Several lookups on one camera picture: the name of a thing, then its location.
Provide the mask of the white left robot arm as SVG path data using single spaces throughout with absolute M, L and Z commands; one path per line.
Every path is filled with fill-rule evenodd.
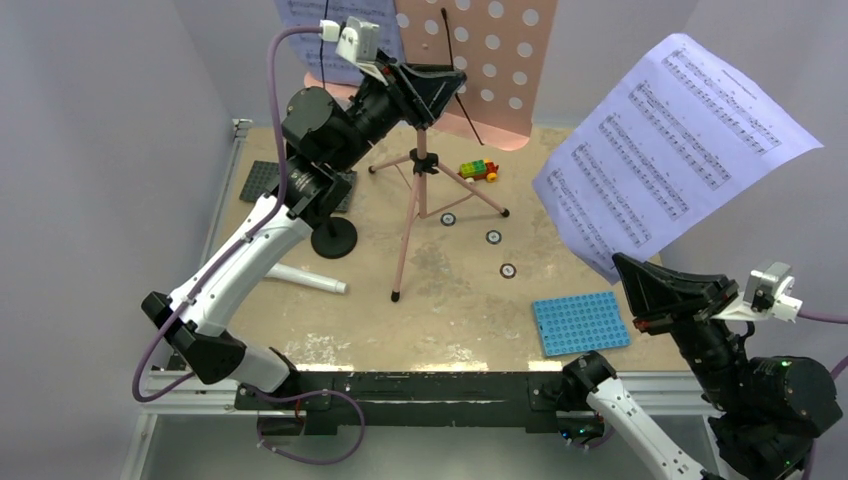
M 282 170 L 238 230 L 180 287 L 151 292 L 141 309 L 205 384 L 232 379 L 259 390 L 272 408 L 297 399 L 288 359 L 228 331 L 235 311 L 282 257 L 326 225 L 350 190 L 352 169 L 399 122 L 428 128 L 466 82 L 449 65 L 389 61 L 365 75 L 347 107 L 324 88 L 305 87 L 276 125 Z

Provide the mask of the pink music stand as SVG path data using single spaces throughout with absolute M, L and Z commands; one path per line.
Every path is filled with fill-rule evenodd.
M 533 105 L 542 75 L 556 5 L 552 1 L 397 1 L 396 13 L 407 19 L 399 29 L 406 59 L 438 64 L 465 75 L 465 83 L 439 120 L 416 127 L 416 147 L 406 156 L 369 167 L 374 174 L 410 163 L 413 173 L 391 299 L 401 298 L 412 228 L 433 216 L 428 208 L 428 178 L 443 173 L 498 215 L 510 215 L 476 185 L 443 165 L 432 147 L 436 132 L 477 141 L 482 146 L 515 151 L 532 130 Z

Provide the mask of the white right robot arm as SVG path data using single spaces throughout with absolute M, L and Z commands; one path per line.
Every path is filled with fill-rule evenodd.
M 675 271 L 623 253 L 612 257 L 635 328 L 672 337 L 715 409 L 708 421 L 720 458 L 748 479 L 785 479 L 811 466 L 815 441 L 843 416 L 836 371 L 809 357 L 751 357 L 743 322 L 794 322 L 802 303 L 783 262 L 751 271 L 745 285 L 720 274 Z M 658 479 L 707 479 L 637 403 L 604 356 L 589 351 L 567 364 L 555 397 L 561 411 L 591 411 L 636 452 Z

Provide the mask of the black microphone stand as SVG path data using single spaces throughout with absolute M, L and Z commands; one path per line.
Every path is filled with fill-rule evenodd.
M 326 259 L 340 259 L 350 254 L 358 243 L 355 225 L 342 217 L 320 218 L 310 237 L 314 252 Z

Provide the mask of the white microphone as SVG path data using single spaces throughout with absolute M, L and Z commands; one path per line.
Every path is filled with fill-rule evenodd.
M 280 263 L 275 264 L 265 274 L 265 277 L 267 279 L 294 283 L 300 286 L 313 288 L 333 294 L 344 295 L 348 291 L 348 285 L 341 280 L 290 267 Z

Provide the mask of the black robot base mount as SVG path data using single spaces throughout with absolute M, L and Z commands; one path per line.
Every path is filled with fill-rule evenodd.
M 341 427 L 520 428 L 593 447 L 612 427 L 560 371 L 301 372 L 280 391 L 239 388 L 235 406 L 270 419 L 269 435 L 334 435 Z

